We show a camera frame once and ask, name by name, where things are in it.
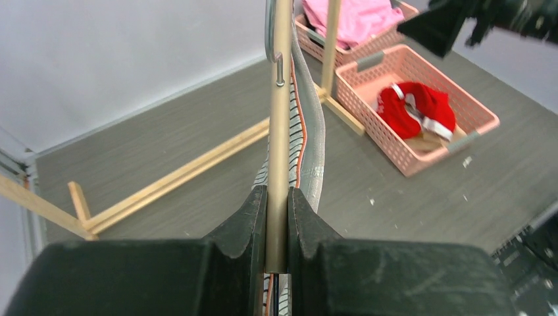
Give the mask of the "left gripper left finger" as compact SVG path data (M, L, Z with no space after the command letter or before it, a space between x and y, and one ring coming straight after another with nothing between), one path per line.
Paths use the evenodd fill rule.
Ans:
M6 315L261 315L267 190L199 239L71 241L34 260Z

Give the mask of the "red underwear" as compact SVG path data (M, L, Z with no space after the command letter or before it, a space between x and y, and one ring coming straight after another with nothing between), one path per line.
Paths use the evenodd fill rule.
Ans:
M448 94L418 82L391 83L372 108L404 140L426 130L450 140L457 126Z

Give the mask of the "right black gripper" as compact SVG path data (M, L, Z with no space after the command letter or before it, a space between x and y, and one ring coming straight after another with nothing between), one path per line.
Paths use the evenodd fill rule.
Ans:
M465 20L476 20L466 41L474 47L493 29L499 28L522 38L557 44L557 2L541 1L430 1L428 8L401 22L397 31L439 58L452 49Z

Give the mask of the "cream underwear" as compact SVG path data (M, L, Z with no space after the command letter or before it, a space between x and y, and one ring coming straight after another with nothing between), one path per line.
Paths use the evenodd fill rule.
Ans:
M429 153L441 147L447 147L450 143L456 142L457 140L464 138L466 135L465 131L457 125L450 140L426 130L424 132L420 132L413 138L404 140L404 142L415 152Z

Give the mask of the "grey striped underwear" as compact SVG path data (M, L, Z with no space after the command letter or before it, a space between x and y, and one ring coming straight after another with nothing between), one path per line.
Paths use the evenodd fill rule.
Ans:
M288 186L318 212L325 164L325 119L292 22Z

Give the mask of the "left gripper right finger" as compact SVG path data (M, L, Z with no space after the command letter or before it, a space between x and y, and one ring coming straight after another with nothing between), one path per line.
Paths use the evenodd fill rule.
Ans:
M288 195L292 315L515 315L502 273L462 244L344 238Z

